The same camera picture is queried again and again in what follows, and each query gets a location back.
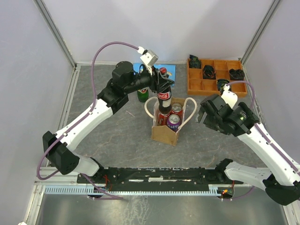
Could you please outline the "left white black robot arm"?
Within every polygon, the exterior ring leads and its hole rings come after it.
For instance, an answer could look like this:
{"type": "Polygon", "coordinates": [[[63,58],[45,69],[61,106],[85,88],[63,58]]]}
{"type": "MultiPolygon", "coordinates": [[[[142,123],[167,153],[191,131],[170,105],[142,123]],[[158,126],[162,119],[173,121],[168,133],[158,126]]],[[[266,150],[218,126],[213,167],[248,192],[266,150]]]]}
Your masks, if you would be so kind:
{"type": "Polygon", "coordinates": [[[70,172],[83,173],[94,182],[104,177],[101,165],[94,159],[80,156],[73,151],[79,143],[101,122],[113,116],[128,102],[128,95],[143,88],[157,93],[160,102],[166,106],[171,101],[171,86],[165,68],[141,65],[141,73],[134,71],[128,61],[119,62],[112,71],[112,78],[96,96],[96,100],[82,114],[67,126],[51,133],[47,131],[43,139],[44,155],[63,175],[70,172]]]}

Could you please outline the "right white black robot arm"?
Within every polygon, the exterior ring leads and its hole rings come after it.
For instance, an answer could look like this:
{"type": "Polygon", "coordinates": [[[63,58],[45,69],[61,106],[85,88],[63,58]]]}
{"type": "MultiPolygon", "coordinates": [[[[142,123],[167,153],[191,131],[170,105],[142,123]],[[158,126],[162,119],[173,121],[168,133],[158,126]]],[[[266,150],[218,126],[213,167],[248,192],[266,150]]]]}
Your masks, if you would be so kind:
{"type": "Polygon", "coordinates": [[[224,159],[217,165],[220,183],[240,181],[267,193],[276,203],[287,206],[300,198],[300,164],[276,143],[255,113],[237,102],[232,92],[213,94],[200,103],[197,121],[245,143],[267,166],[266,170],[224,159]]]}

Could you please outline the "brown canvas tote bag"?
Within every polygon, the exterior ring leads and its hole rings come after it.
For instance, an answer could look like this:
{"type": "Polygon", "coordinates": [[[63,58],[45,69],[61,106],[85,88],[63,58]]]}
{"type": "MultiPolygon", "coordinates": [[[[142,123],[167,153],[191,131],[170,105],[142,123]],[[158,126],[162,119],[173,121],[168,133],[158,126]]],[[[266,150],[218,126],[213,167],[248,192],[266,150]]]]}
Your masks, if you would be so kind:
{"type": "Polygon", "coordinates": [[[165,126],[159,126],[158,125],[158,98],[157,97],[150,97],[144,104],[145,112],[153,119],[153,126],[151,128],[151,139],[157,142],[169,144],[172,146],[176,146],[178,136],[180,133],[180,130],[192,119],[193,115],[196,113],[197,110],[197,103],[196,101],[191,98],[171,98],[171,104],[178,103],[183,108],[183,118],[181,120],[181,124],[179,126],[178,131],[171,130],[167,125],[165,126]],[[147,108],[147,105],[150,101],[155,100],[155,104],[153,106],[154,114],[151,114],[147,108]],[[188,101],[192,101],[194,103],[194,109],[191,112],[191,114],[185,119],[185,111],[187,107],[188,101]]]}

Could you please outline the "red cola can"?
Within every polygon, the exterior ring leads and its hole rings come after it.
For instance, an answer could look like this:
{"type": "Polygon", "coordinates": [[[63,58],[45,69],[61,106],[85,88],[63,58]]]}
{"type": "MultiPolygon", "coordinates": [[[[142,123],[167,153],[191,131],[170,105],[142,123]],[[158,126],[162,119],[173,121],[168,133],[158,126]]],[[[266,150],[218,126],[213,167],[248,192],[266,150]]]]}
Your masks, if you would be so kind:
{"type": "Polygon", "coordinates": [[[158,115],[157,115],[157,125],[158,126],[166,126],[167,125],[167,121],[168,118],[170,116],[171,112],[161,112],[158,111],[158,115]]]}
{"type": "Polygon", "coordinates": [[[176,114],[180,119],[182,119],[183,116],[183,108],[182,105],[179,103],[174,103],[172,105],[171,114],[176,114]]]}

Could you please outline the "cola bottle red cap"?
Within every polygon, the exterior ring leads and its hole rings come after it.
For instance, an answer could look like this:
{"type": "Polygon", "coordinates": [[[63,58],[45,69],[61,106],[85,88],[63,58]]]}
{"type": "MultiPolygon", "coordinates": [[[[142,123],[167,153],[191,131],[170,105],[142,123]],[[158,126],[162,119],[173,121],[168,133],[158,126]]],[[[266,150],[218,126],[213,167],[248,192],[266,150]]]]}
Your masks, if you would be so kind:
{"type": "Polygon", "coordinates": [[[159,69],[160,71],[160,78],[159,83],[163,84],[162,88],[159,88],[159,92],[157,93],[158,102],[159,102],[159,111],[162,114],[168,114],[171,111],[171,86],[168,81],[166,81],[166,78],[169,78],[169,75],[167,73],[167,69],[165,67],[161,67],[159,69]]]}

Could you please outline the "purple soda can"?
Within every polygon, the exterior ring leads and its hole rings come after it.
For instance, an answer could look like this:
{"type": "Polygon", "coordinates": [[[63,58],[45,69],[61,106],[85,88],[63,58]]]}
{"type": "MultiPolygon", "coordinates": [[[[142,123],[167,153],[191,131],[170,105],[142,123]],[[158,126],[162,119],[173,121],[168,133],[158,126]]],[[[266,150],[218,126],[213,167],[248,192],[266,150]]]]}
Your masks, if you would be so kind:
{"type": "Polygon", "coordinates": [[[174,132],[178,131],[180,126],[180,117],[176,114],[171,114],[167,120],[167,126],[174,132]]]}

